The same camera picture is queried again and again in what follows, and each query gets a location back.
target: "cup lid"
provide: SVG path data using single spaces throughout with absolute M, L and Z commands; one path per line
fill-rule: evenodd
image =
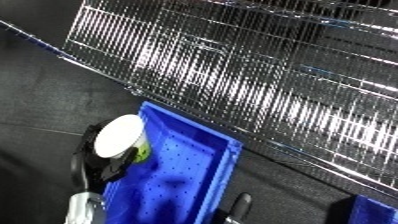
M 144 131 L 144 122 L 133 114 L 116 118 L 106 125 L 94 142 L 94 149 L 102 158 L 114 157 L 134 145 Z

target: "perforated bin bottom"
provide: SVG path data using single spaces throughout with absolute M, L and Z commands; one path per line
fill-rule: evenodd
M 107 223 L 208 223 L 242 144 L 150 103 L 140 116 L 152 154 L 108 185 Z

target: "metal grid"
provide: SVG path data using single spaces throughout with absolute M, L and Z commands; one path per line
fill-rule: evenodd
M 64 49 L 261 153 L 397 197 L 397 20 L 389 0 L 86 0 Z

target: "yellow-green object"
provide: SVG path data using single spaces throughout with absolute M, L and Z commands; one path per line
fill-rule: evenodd
M 135 156 L 133 163 L 143 162 L 151 155 L 151 146 L 146 141 L 140 147 L 138 147 L 138 153 Z

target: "white cup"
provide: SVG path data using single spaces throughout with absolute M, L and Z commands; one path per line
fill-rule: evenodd
M 143 120 L 133 114 L 124 115 L 106 125 L 94 142 L 94 149 L 102 158 L 118 159 L 132 147 L 138 148 L 135 163 L 146 160 L 151 148 Z

